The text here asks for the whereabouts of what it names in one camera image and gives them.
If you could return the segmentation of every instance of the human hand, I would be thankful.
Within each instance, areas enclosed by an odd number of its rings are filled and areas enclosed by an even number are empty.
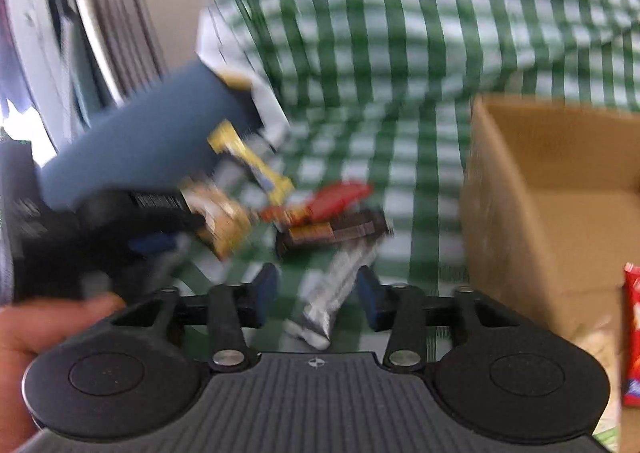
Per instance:
[[[38,299],[0,308],[0,453],[36,432],[22,399],[22,376],[34,357],[123,307],[122,299],[106,294],[84,302]]]

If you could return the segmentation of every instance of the red snack bag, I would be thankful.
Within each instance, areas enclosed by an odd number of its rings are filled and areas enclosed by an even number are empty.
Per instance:
[[[372,194],[372,186],[363,182],[335,182],[325,186],[296,206],[271,206],[260,213],[263,222],[276,222],[284,227],[324,222],[342,213],[358,200]]]
[[[626,389],[622,398],[625,406],[640,407],[640,267],[625,265],[625,290],[629,304],[629,367]]]

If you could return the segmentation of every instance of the brown cardboard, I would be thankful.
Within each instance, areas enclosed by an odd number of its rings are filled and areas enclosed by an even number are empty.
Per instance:
[[[479,98],[460,213],[472,285],[568,339],[609,320],[623,356],[623,267],[640,263],[640,115]],[[638,453],[640,411],[623,414],[622,452]]]

